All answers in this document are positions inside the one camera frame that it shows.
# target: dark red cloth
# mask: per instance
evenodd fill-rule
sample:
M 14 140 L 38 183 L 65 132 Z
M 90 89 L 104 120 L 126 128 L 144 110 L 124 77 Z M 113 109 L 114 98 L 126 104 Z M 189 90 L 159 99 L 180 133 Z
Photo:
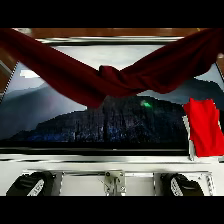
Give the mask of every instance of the dark red cloth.
M 219 110 L 213 100 L 190 102 L 184 105 L 190 125 L 190 140 L 198 157 L 224 155 L 224 136 L 218 125 Z
M 107 95 L 124 97 L 148 89 L 168 93 L 207 72 L 218 53 L 224 53 L 224 29 L 206 29 L 172 42 L 121 71 L 111 66 L 98 71 L 9 28 L 0 28 L 0 47 L 61 94 L 98 107 Z

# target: folded red cloth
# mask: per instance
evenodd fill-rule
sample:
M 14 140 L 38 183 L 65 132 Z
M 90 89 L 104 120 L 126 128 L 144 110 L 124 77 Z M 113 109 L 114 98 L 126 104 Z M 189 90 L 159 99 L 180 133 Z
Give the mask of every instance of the folded red cloth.
M 168 93 L 185 80 L 207 72 L 224 53 L 224 28 L 206 29 L 172 42 L 121 71 L 99 71 L 13 29 L 0 28 L 0 47 L 36 72 L 61 94 L 89 107 L 104 98 L 152 89 Z
M 224 136 L 218 124 L 219 110 L 213 100 L 190 102 L 184 105 L 190 125 L 190 140 L 198 157 L 224 155 Z

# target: wooden surface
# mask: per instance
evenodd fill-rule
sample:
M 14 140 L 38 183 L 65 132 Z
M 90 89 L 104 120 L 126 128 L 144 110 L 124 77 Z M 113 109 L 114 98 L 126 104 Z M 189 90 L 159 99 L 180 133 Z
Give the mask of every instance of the wooden surface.
M 75 36 L 188 36 L 206 28 L 30 28 L 33 38 L 75 37 Z M 0 60 L 11 70 L 16 60 L 0 48 Z M 224 74 L 224 58 L 217 59 Z M 5 89 L 8 77 L 0 72 L 0 92 Z

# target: television screen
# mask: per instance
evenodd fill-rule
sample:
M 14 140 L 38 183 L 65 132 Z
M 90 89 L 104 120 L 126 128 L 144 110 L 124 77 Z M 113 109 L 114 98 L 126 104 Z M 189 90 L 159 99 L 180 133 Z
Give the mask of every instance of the television screen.
M 125 68 L 163 45 L 57 46 L 55 49 L 98 69 Z M 212 98 L 224 111 L 224 82 L 214 64 L 168 94 L 106 97 L 98 109 L 59 94 L 38 74 L 18 63 L 0 105 L 0 143 L 73 143 L 76 147 L 188 149 L 182 105 L 192 97 Z

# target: red cloth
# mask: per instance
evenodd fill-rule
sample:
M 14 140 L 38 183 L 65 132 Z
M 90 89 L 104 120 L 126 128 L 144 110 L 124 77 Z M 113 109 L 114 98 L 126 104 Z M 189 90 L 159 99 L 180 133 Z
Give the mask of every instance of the red cloth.
M 212 28 L 172 42 L 121 71 L 99 71 L 13 29 L 0 28 L 0 47 L 36 72 L 55 90 L 78 103 L 98 107 L 104 98 L 152 89 L 168 93 L 207 72 L 224 53 L 224 29 Z
M 184 105 L 190 125 L 190 140 L 198 157 L 224 155 L 224 136 L 218 125 L 219 110 L 213 100 L 190 102 Z

